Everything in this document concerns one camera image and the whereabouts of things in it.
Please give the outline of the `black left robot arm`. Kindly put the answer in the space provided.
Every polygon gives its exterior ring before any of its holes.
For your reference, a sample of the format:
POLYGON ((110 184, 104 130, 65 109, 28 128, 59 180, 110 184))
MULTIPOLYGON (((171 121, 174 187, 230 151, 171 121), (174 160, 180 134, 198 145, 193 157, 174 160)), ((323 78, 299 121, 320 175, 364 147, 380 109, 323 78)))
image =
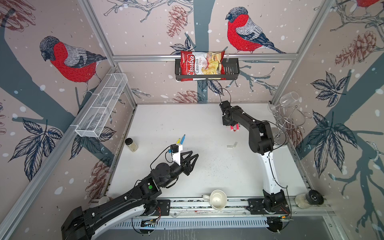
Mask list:
POLYGON ((61 227, 62 239, 95 240, 119 223, 151 215, 158 205, 157 197, 162 194, 161 189, 175 184, 181 174, 190 175, 198 157, 192 151, 181 153, 180 164, 158 164, 123 195, 87 210, 75 208, 61 227))

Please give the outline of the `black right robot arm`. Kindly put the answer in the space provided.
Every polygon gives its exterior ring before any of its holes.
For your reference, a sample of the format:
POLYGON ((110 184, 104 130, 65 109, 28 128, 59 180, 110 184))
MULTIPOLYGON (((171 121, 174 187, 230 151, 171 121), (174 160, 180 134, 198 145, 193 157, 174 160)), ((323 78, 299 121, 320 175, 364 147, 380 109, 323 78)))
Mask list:
POLYGON ((272 128, 268 121, 260 121, 248 115, 239 106, 231 106, 229 101, 220 103, 223 114, 223 125, 234 127, 240 124, 249 132, 249 147, 253 153, 259 155, 263 173, 263 205, 269 214, 283 211, 285 214, 291 212, 284 189, 279 183, 273 161, 274 137, 272 128))

